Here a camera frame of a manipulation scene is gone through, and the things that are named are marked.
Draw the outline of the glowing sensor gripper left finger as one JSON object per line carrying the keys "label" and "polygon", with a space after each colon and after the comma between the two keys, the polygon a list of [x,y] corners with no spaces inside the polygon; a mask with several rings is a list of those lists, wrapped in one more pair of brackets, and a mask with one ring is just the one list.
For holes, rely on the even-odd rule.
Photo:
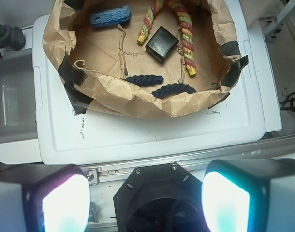
{"label": "glowing sensor gripper left finger", "polygon": [[0,165],[0,232],[84,232],[89,209],[77,165]]}

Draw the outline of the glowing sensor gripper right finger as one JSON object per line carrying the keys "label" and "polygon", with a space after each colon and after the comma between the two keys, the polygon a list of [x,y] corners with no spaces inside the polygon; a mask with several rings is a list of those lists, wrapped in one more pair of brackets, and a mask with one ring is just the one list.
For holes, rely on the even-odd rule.
{"label": "glowing sensor gripper right finger", "polygon": [[213,160],[201,193],[212,232],[295,232],[295,159]]}

